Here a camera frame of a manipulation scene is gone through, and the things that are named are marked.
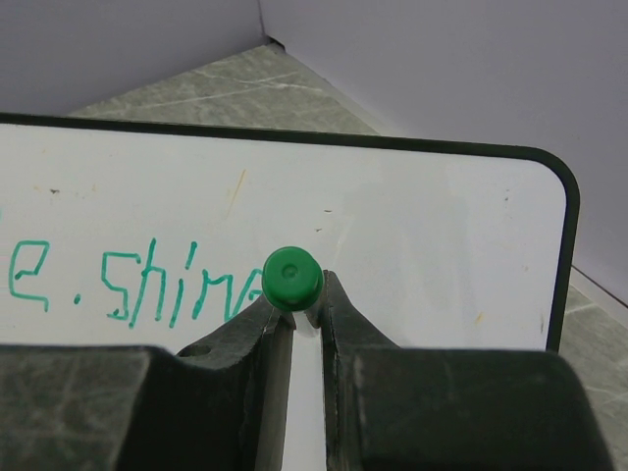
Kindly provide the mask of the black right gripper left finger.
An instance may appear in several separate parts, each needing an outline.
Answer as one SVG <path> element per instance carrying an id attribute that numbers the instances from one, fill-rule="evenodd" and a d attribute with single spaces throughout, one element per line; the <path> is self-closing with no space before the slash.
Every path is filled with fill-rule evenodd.
<path id="1" fill-rule="evenodd" d="M 292 314 L 259 297 L 176 355 L 140 349 L 118 469 L 281 469 L 293 332 Z"/>

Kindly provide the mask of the white marker pen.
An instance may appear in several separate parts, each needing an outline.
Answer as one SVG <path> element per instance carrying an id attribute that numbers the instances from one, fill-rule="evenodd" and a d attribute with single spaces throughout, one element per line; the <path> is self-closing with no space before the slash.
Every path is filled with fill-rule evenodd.
<path id="1" fill-rule="evenodd" d="M 262 269 L 265 298 L 294 321 L 296 331 L 314 338 L 319 329 L 317 309 L 323 291 L 323 270 L 305 249 L 284 246 L 272 252 Z"/>

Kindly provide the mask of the white whiteboard with black frame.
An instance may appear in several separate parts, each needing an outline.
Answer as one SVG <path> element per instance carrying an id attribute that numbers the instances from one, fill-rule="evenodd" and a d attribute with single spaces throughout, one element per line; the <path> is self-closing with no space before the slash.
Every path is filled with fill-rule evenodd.
<path id="1" fill-rule="evenodd" d="M 1 466 L 120 470 L 139 350 L 265 298 L 284 246 L 399 346 L 556 354 L 572 188 L 531 148 L 5 115 Z M 331 470 L 320 320 L 294 324 L 282 469 Z"/>

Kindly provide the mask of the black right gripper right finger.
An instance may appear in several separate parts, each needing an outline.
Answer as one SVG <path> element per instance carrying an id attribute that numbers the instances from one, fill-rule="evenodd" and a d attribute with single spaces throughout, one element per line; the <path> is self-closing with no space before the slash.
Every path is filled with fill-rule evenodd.
<path id="1" fill-rule="evenodd" d="M 395 344 L 325 273 L 321 328 L 331 470 L 609 470 L 571 366 L 550 351 Z"/>

